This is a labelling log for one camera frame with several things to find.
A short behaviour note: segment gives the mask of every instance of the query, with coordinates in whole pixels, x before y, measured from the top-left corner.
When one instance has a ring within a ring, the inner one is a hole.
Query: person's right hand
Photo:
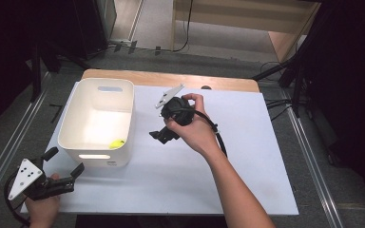
[[[195,102],[195,110],[206,115],[202,95],[190,93],[183,95],[182,98],[193,100]],[[204,118],[194,115],[192,123],[185,126],[179,125],[171,118],[164,120],[164,122],[168,129],[176,132],[193,150],[203,156],[220,150],[215,133]]]

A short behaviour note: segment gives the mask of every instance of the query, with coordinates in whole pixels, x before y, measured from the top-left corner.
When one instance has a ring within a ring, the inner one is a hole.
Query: forearm
[[[224,216],[230,228],[275,227],[259,201],[221,151],[216,153],[213,151],[204,157],[212,170]]]
[[[38,222],[32,222],[30,224],[30,227],[29,228],[50,228],[51,225],[50,224],[47,224],[46,222],[41,222],[41,223],[38,223]]]

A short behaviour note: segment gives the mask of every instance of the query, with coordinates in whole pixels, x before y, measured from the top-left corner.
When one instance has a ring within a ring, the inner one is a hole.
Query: hand
[[[182,97],[186,100],[195,101],[195,110],[206,115],[202,95],[190,93]],[[179,125],[171,118],[164,120],[164,122],[168,129],[176,132],[193,150],[203,156],[209,152],[220,150],[215,133],[204,118],[194,115],[192,123],[186,126]]]
[[[52,179],[58,180],[59,175],[53,174]],[[30,214],[30,227],[51,227],[59,211],[59,196],[34,201],[26,199],[26,206]]]

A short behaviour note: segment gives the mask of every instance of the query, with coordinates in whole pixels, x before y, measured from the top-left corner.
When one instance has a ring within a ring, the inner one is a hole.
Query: white plastic bin
[[[133,137],[134,85],[128,80],[82,80],[70,98],[58,144],[85,166],[123,166]]]

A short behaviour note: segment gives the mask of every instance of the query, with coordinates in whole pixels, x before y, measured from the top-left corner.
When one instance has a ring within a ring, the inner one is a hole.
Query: wrist
[[[217,145],[203,150],[202,155],[208,163],[220,158],[226,159],[226,156]]]
[[[31,222],[29,228],[50,228],[50,222]]]

